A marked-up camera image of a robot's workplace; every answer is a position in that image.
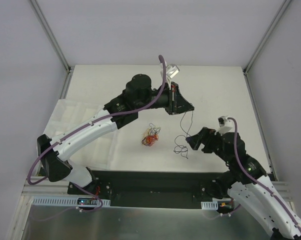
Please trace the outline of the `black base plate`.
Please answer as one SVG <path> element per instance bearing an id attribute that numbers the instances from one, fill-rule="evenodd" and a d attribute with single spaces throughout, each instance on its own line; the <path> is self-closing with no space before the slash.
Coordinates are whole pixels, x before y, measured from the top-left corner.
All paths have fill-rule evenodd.
<path id="1" fill-rule="evenodd" d="M 236 182 L 230 171 L 147 172 L 94 170 L 87 188 L 112 207 L 200 209 L 202 202 L 227 197 Z"/>

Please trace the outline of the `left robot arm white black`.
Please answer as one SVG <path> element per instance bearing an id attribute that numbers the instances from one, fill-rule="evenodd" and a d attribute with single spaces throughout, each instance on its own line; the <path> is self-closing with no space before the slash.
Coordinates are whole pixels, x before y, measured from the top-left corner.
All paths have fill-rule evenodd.
<path id="1" fill-rule="evenodd" d="M 99 137 L 112 133 L 135 121 L 139 112 L 164 109 L 169 115 L 192 112 L 195 108 L 180 93 L 175 82 L 163 81 L 160 88 L 152 88 L 148 75 L 137 74 L 126 84 L 120 95 L 78 127 L 54 137 L 42 134 L 37 138 L 37 152 L 50 182 L 67 180 L 86 195 L 96 190 L 95 177 L 88 167 L 70 160 L 77 151 Z"/>

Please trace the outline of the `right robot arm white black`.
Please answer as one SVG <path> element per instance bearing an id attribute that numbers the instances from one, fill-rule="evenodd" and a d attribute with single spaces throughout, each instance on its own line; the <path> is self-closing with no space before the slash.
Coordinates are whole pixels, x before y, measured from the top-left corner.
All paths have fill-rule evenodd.
<path id="1" fill-rule="evenodd" d="M 221 135 L 203 127 L 186 142 L 194 151 L 203 145 L 203 153 L 214 153 L 228 167 L 205 188 L 210 197 L 234 199 L 272 240 L 301 240 L 301 218 L 289 208 L 262 165 L 246 152 L 238 133 Z"/>

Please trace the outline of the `white compartment tray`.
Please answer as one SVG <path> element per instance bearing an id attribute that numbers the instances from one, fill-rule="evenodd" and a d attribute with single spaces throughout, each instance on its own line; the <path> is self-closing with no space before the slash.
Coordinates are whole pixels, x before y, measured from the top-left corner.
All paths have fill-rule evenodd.
<path id="1" fill-rule="evenodd" d="M 58 100 L 45 127 L 44 134 L 58 142 L 53 148 L 61 160 L 88 167 L 108 170 L 117 140 L 117 126 L 110 118 L 94 123 L 109 113 L 98 103 Z"/>

